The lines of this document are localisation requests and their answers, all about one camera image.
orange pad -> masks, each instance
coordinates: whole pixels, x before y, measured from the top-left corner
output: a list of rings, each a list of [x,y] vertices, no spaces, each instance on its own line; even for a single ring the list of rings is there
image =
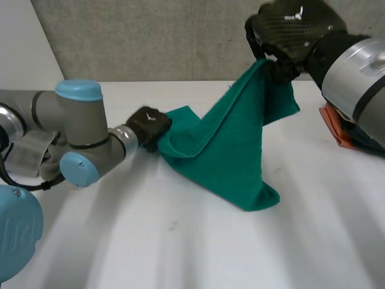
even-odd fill
[[[350,141],[350,137],[341,128],[338,112],[330,104],[320,108],[319,112],[338,145],[347,149],[355,149]]]

white tabletop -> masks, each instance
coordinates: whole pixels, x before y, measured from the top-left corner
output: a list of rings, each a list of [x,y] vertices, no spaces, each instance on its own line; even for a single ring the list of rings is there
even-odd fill
[[[104,83],[108,124],[144,104],[202,116],[229,84]],[[385,161],[338,147],[314,83],[294,90],[301,112],[264,129],[277,206],[245,213],[139,151],[89,188],[37,193],[44,236],[3,289],[385,288]]]

black cable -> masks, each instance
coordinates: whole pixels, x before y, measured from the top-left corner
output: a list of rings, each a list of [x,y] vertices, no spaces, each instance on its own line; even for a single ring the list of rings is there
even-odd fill
[[[4,162],[7,160],[7,158],[8,158],[8,156],[10,155],[12,149],[13,149],[13,143],[10,144],[10,147],[8,148],[8,150],[7,150],[7,152],[5,153],[5,155],[3,156]]]
[[[7,172],[7,169],[5,168],[4,158],[0,154],[0,178],[6,182],[8,185],[12,185],[15,187],[20,187],[28,191],[39,191],[39,190],[49,190],[51,187],[60,184],[63,182],[64,176],[60,173],[58,176],[56,176],[51,181],[42,182],[40,185],[22,185],[17,182],[15,182],[10,175]]]

green towel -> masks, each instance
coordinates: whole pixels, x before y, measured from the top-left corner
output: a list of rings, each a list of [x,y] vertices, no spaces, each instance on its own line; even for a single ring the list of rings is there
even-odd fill
[[[246,71],[202,119],[189,107],[169,112],[173,124],[158,141],[174,170],[246,211],[280,200],[262,182],[262,126],[299,111],[290,84],[263,77],[265,61]]]

gray wall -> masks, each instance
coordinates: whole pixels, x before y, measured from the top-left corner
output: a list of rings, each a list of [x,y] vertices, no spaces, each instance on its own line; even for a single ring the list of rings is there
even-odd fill
[[[260,0],[31,0],[65,78],[236,79]],[[328,0],[353,33],[385,37],[385,0]]]

